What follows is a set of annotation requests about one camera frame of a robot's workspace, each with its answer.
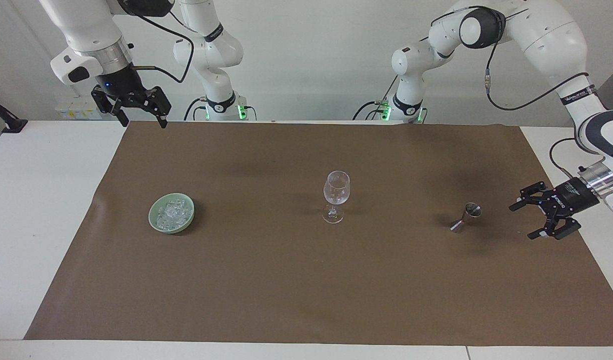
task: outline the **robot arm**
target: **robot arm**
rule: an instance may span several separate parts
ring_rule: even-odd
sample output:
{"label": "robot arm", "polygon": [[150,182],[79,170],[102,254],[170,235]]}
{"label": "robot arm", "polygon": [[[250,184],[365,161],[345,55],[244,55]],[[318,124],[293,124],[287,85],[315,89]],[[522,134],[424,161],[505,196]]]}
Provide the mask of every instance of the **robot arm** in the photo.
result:
{"label": "robot arm", "polygon": [[[196,54],[192,71],[206,91],[203,98],[207,118],[211,120],[241,120],[247,118],[247,100],[233,90],[229,75],[220,68],[237,66],[244,50],[240,42],[222,26],[212,0],[180,0],[182,16],[187,27],[195,32],[191,39]],[[177,42],[173,54],[181,66],[191,52],[191,45]]]}
{"label": "robot arm", "polygon": [[171,104],[159,86],[146,89],[137,71],[129,45],[112,19],[114,14],[164,16],[169,0],[39,0],[51,21],[66,38],[68,48],[51,61],[55,75],[67,85],[95,78],[91,91],[104,114],[116,116],[123,126],[129,119],[122,108],[138,108],[153,114],[167,126]]}
{"label": "robot arm", "polygon": [[[575,123],[576,141],[584,151],[604,160],[580,167],[580,177],[547,189],[538,182],[521,191],[510,207],[537,205],[546,215],[543,228],[529,234],[562,239],[581,228],[572,218],[604,201],[613,210],[613,110],[608,111],[586,76],[585,37],[556,0],[460,0],[435,20],[428,38],[393,54],[393,69],[400,75],[396,93],[389,98],[392,119],[409,121],[420,111],[425,95],[423,74],[453,59],[460,44],[471,49],[515,41],[528,60],[557,87],[562,104]],[[490,74],[485,77],[487,94]]]}

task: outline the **green led light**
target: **green led light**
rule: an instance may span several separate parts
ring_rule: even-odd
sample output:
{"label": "green led light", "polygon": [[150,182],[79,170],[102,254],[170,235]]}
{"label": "green led light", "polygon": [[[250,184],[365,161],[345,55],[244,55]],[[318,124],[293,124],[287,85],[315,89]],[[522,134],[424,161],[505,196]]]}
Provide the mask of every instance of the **green led light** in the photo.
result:
{"label": "green led light", "polygon": [[382,111],[382,120],[389,121],[390,117],[391,117],[391,106],[387,105],[386,109]]}
{"label": "green led light", "polygon": [[429,109],[427,109],[426,107],[422,107],[418,114],[418,119],[414,121],[413,123],[414,124],[424,124],[428,113],[429,113]]}
{"label": "green led light", "polygon": [[243,106],[238,105],[237,109],[240,111],[240,120],[245,120],[247,118],[247,111]]}

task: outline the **green bowl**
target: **green bowl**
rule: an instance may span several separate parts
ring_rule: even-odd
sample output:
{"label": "green bowl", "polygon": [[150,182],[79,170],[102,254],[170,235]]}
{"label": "green bowl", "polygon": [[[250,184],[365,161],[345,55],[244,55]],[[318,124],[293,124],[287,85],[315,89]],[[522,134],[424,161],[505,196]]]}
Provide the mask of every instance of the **green bowl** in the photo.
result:
{"label": "green bowl", "polygon": [[[188,220],[180,227],[174,228],[172,230],[162,230],[161,228],[158,228],[156,226],[156,223],[158,223],[158,212],[160,211],[160,208],[165,207],[168,202],[178,199],[185,200],[185,202],[188,202],[190,204],[190,218],[188,218]],[[161,198],[157,199],[157,201],[154,202],[153,205],[151,205],[151,209],[148,211],[148,223],[149,225],[151,225],[151,228],[158,230],[160,233],[171,235],[180,233],[182,230],[185,230],[192,223],[194,216],[195,205],[193,204],[193,200],[190,197],[183,193],[170,193],[165,194],[165,196],[162,196]]]}

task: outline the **wine glass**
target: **wine glass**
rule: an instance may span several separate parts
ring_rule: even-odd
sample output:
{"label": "wine glass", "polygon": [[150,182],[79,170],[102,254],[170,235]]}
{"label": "wine glass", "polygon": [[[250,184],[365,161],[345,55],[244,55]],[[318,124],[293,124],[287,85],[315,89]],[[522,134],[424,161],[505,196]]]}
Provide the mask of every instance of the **wine glass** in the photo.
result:
{"label": "wine glass", "polygon": [[338,206],[344,204],[351,194],[351,179],[344,171],[329,174],[324,183],[324,198],[329,205],[324,207],[322,218],[329,224],[337,224],[345,218],[345,212]]}

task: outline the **glass base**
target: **glass base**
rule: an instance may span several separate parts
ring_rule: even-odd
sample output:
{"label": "glass base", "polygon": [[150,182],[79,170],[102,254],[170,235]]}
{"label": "glass base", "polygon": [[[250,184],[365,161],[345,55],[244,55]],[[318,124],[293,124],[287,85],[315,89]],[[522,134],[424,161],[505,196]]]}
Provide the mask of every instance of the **glass base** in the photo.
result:
{"label": "glass base", "polygon": [[345,212],[338,206],[327,205],[322,210],[322,219],[329,224],[338,224],[345,218]]}

